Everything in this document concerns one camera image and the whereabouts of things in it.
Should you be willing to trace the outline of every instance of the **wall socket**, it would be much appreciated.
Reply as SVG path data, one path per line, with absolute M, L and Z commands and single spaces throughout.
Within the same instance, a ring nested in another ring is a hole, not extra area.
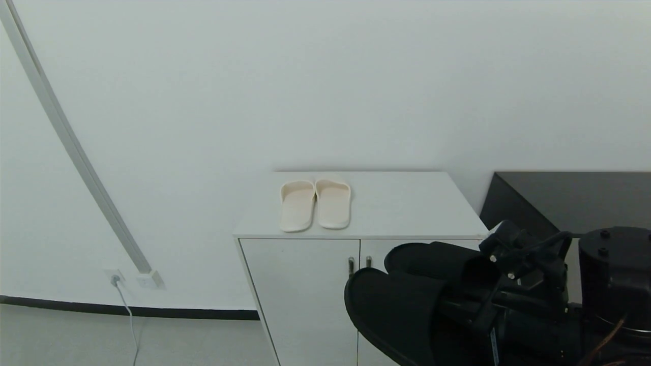
M 135 279 L 140 287 L 146 289 L 161 289 L 163 287 L 163 279 L 157 270 L 152 270 L 148 274 L 139 274 L 135 276 Z

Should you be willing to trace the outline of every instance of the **white wall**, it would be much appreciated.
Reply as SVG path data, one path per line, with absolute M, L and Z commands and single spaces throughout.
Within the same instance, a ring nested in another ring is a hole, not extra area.
M 651 3 L 18 1 L 166 291 L 140 289 L 2 52 L 2 292 L 252 309 L 230 232 L 274 169 L 650 170 Z

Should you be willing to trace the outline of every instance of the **power cord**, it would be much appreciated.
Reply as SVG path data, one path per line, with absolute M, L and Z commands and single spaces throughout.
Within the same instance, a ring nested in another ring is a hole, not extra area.
M 133 356 L 133 366 L 135 366 L 135 359 L 138 358 L 138 351 L 140 351 L 140 347 L 138 346 L 138 341 L 135 340 L 135 332 L 133 331 L 133 313 L 131 312 L 131 309 L 129 309 L 129 306 L 126 304 L 126 301 L 124 301 L 124 296 L 122 295 L 122 291 L 120 290 L 120 287 L 118 287 L 118 282 L 120 282 L 120 276 L 113 275 L 111 277 L 111 284 L 115 286 L 115 288 L 118 290 L 118 293 L 120 294 L 120 298 L 122 299 L 122 303 L 124 304 L 126 310 L 129 312 L 129 324 L 131 324 L 131 335 L 133 336 L 133 343 L 135 344 L 135 355 Z

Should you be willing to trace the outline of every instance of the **cabinet handle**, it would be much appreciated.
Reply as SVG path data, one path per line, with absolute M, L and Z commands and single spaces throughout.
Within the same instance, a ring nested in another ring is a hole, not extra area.
M 355 259 L 348 257 L 348 278 L 353 277 L 353 273 L 355 273 Z

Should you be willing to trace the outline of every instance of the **black cylinder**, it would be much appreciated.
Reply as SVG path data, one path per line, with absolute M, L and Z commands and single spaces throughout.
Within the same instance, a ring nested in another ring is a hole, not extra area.
M 585 314 L 604 330 L 626 315 L 619 333 L 645 342 L 651 341 L 650 237 L 648 229 L 611 227 L 579 241 Z

